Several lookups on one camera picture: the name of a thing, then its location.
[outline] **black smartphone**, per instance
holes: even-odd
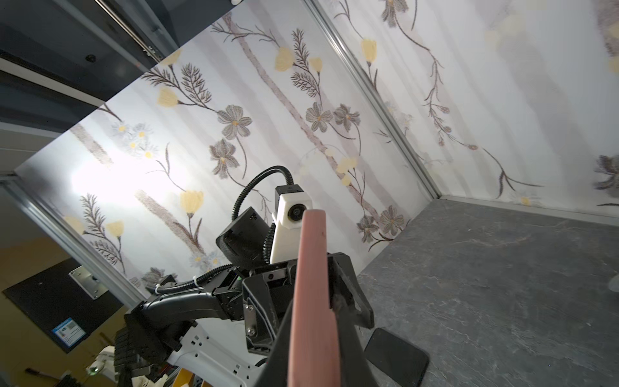
[[[383,328],[376,328],[365,358],[402,387],[418,387],[430,362],[428,355],[413,344]]]

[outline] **silver metal plate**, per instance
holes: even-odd
[[[72,270],[69,273],[69,277],[73,278],[75,282],[92,298],[93,300],[101,297],[102,294],[108,291],[108,288],[103,286],[97,279],[95,279],[88,270],[83,266]]]

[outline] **floral wall panel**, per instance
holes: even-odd
[[[616,1],[320,3],[444,194],[619,216]]]
[[[236,197],[284,165],[359,271],[429,200],[384,133],[301,2],[247,0],[17,173],[143,289],[227,263],[215,238]],[[243,208],[270,223],[282,184]]]

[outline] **pink object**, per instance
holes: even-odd
[[[290,329],[288,386],[341,386],[337,324],[329,308],[327,222],[323,210],[303,213]]]

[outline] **sticker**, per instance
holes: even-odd
[[[64,320],[59,326],[55,327],[52,332],[60,337],[69,348],[81,339],[86,332],[72,318]]]

